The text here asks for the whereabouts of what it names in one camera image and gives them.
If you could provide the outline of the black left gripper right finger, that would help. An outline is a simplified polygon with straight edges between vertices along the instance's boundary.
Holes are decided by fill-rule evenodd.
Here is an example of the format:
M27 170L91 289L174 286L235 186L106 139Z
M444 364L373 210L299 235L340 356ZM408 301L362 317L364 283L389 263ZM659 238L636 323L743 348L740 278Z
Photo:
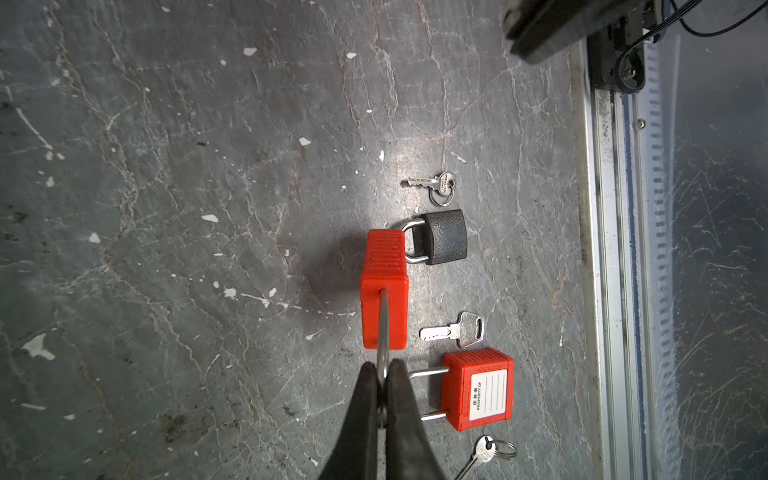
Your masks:
M445 479L425 432L405 363L390 362L385 380L386 478Z

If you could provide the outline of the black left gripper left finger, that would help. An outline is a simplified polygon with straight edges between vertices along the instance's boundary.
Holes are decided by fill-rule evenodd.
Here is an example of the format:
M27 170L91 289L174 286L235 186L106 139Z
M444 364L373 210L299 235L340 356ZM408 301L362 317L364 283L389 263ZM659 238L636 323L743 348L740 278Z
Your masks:
M336 445L320 479L375 479L379 430L379 381L373 363L357 378Z

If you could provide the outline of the red long-shackle padlock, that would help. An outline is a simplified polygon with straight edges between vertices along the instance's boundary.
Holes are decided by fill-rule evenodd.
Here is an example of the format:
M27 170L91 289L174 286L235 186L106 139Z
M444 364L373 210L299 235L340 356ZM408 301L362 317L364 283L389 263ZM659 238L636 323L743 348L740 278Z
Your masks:
M423 421L445 419L463 432L507 421L514 404L514 359L496 349L447 353L443 364L411 372L411 379L440 375L441 407Z

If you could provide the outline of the small red padlock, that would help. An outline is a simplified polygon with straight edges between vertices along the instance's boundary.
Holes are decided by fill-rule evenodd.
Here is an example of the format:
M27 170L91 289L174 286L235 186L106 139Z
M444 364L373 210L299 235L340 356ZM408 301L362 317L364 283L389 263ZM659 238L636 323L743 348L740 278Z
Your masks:
M389 352L407 346L409 277L403 231L368 232L360 300L363 344L377 351L377 377L384 386Z

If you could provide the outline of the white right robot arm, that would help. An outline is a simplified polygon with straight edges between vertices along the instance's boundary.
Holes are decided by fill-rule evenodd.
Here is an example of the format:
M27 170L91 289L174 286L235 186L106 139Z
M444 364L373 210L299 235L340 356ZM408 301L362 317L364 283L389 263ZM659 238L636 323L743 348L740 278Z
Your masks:
M510 1L503 19L510 53L538 64L584 40L591 84L623 94L646 84L645 52L633 43L661 24L661 1Z

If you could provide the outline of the black padlock near key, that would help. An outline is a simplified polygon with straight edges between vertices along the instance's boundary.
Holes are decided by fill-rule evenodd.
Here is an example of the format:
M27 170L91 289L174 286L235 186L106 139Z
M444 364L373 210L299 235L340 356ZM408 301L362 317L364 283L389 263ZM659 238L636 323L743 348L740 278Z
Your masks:
M413 232L415 254L405 254L407 264L439 265L467 257L468 237L461 209L428 212L399 224L392 231Z

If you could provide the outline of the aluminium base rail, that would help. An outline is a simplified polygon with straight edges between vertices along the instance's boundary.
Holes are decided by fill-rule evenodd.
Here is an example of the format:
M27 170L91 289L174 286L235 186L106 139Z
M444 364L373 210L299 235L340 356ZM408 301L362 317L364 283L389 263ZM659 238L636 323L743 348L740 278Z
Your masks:
M674 115L679 55L644 50L645 87L595 87L573 45L588 386L606 479L675 479L682 461L674 333Z

